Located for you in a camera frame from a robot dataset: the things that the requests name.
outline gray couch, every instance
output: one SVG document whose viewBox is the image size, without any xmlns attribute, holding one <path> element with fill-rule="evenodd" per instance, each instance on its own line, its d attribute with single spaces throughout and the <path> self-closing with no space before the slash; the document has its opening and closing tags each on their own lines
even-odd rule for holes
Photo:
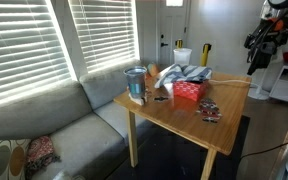
<svg viewBox="0 0 288 180">
<path fill-rule="evenodd" d="M 0 140 L 50 135 L 62 161 L 50 164 L 33 179 L 52 179 L 61 170 L 86 179 L 104 178 L 128 156 L 125 109 L 112 101 L 125 91 L 125 68 L 86 75 L 80 83 L 69 81 L 0 107 Z M 136 119 L 142 142 L 154 126 Z"/>
</svg>

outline red tissue box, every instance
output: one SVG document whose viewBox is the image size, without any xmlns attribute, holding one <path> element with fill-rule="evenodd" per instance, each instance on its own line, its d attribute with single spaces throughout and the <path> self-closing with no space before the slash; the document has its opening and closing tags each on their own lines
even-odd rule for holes
<svg viewBox="0 0 288 180">
<path fill-rule="evenodd" d="M 206 91 L 208 81 L 196 84 L 192 82 L 177 81 L 173 83 L 174 96 L 182 96 L 194 101 L 198 101 Z"/>
</svg>

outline window blinds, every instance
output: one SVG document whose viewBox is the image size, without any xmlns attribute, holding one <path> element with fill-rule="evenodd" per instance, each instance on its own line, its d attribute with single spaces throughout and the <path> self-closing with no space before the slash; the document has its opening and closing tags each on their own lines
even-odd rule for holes
<svg viewBox="0 0 288 180">
<path fill-rule="evenodd" d="M 49 5 L 0 0 L 0 102 L 71 79 Z"/>
<path fill-rule="evenodd" d="M 138 59 L 132 0 L 69 0 L 88 72 Z"/>
</svg>

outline table leg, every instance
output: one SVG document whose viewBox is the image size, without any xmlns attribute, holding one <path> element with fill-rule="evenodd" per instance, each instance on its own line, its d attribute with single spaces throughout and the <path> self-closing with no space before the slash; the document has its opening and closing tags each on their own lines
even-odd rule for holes
<svg viewBox="0 0 288 180">
<path fill-rule="evenodd" d="M 211 148 L 208 149 L 201 179 L 203 180 L 209 179 L 216 153 L 217 153 L 216 150 L 211 149 Z"/>
<path fill-rule="evenodd" d="M 128 130 L 128 142 L 130 147 L 131 166 L 135 167 L 138 163 L 135 114 L 129 110 L 126 111 L 127 111 L 127 130 Z"/>
</svg>

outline door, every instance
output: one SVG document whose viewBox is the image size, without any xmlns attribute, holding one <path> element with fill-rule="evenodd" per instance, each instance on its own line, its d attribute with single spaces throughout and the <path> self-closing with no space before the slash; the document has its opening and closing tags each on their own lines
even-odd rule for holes
<svg viewBox="0 0 288 180">
<path fill-rule="evenodd" d="M 159 64 L 169 66 L 174 64 L 173 50 L 175 41 L 183 40 L 186 44 L 186 29 L 189 19 L 190 0 L 183 0 L 182 6 L 166 6 L 166 0 L 157 1 L 160 4 L 158 41 Z"/>
</svg>

